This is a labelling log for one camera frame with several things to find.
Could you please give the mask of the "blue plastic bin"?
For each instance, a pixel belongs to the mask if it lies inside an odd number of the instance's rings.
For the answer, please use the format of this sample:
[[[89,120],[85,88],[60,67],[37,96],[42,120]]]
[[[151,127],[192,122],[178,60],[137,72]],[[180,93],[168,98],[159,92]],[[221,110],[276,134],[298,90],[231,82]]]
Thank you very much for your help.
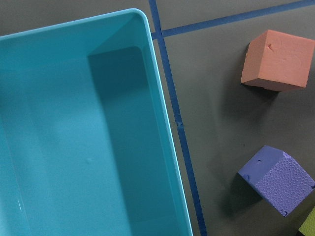
[[[0,233],[192,235],[141,10],[0,38]]]

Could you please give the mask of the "orange foam block far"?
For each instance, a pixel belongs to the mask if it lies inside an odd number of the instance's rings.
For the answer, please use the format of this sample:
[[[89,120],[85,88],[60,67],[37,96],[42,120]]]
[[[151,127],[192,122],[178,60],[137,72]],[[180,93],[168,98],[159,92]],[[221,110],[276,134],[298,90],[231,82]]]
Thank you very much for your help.
[[[314,49],[312,39],[269,29],[250,42],[241,83],[272,91],[304,89]]]

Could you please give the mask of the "purple foam block far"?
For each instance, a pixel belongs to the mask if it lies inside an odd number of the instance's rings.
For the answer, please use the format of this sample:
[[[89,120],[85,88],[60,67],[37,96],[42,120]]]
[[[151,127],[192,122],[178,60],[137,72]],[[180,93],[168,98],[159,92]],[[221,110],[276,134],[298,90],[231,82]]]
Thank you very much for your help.
[[[283,217],[315,189],[315,181],[286,152],[263,146],[238,174]]]

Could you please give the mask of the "yellow foam block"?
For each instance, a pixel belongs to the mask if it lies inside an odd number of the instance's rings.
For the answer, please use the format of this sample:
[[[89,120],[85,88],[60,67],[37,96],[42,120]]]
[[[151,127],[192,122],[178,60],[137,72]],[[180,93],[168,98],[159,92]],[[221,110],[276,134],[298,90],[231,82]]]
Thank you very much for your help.
[[[308,217],[302,223],[297,236],[315,236],[315,208],[312,209]]]

